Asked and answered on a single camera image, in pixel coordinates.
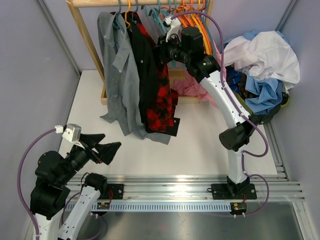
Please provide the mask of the yellow orange plastic hanger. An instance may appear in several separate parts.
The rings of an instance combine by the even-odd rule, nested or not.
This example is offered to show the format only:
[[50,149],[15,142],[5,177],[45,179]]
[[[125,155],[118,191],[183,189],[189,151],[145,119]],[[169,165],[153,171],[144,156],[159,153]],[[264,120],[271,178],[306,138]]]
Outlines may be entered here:
[[127,0],[127,10],[124,13],[124,21],[126,24],[126,29],[129,30],[131,28],[131,23],[129,21],[129,13],[131,11],[131,0]]

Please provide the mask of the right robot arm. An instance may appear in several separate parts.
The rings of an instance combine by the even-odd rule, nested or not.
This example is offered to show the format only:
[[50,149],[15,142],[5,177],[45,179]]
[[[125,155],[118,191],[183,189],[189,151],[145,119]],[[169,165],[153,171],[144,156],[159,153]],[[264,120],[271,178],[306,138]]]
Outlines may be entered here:
[[242,151],[247,148],[256,124],[250,124],[250,114],[240,114],[241,104],[226,91],[223,71],[212,55],[205,53],[203,36],[197,27],[189,26],[178,31],[171,27],[160,36],[155,49],[156,57],[161,63],[171,61],[183,63],[187,72],[209,93],[221,111],[227,130],[219,134],[221,144],[227,150],[228,175],[226,183],[213,183],[209,189],[215,200],[255,200],[254,184],[242,169]]

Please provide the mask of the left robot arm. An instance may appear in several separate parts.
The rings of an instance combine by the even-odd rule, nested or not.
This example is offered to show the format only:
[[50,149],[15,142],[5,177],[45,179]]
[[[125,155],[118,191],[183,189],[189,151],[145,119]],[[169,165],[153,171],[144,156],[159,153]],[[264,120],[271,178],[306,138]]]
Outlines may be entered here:
[[71,190],[68,182],[87,164],[109,165],[121,142],[102,144],[105,134],[81,134],[66,156],[48,151],[38,160],[36,184],[30,194],[36,240],[75,240],[93,203],[111,193],[107,177],[89,173],[71,213],[61,222]]

